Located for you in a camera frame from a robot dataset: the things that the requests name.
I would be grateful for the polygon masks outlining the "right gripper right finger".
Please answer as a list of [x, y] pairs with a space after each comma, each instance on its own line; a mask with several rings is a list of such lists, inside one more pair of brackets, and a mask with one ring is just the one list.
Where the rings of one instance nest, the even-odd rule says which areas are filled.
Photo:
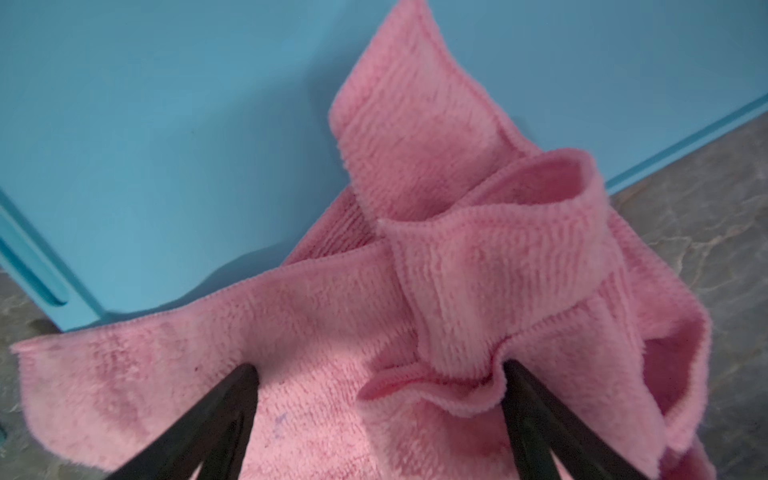
[[524, 365], [503, 364], [505, 425], [521, 479], [559, 479], [561, 463], [574, 479], [646, 477], [607, 445]]

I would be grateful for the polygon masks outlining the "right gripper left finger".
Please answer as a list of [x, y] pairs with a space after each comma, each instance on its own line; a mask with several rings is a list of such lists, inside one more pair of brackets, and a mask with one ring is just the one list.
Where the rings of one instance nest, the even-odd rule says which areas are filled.
[[237, 479], [258, 407], [259, 385], [254, 366], [238, 366], [109, 478]]

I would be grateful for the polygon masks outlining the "pink cleaning cloth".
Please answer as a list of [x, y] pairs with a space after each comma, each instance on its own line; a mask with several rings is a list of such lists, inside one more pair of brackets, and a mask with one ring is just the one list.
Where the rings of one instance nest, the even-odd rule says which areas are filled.
[[250, 363], [248, 479], [513, 479], [517, 360], [646, 477], [715, 477], [705, 309], [593, 158], [522, 136], [425, 2], [392, 9], [329, 123], [350, 184], [280, 267], [14, 346], [44, 447], [116, 469]]

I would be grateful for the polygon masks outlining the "blue front drawing tablet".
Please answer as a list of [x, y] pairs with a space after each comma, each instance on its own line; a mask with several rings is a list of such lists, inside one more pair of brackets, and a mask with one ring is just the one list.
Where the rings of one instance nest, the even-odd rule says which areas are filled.
[[[767, 108], [763, 1], [434, 1], [524, 135], [617, 192]], [[1, 263], [62, 330], [277, 265], [347, 178], [327, 114], [389, 1], [5, 1]]]

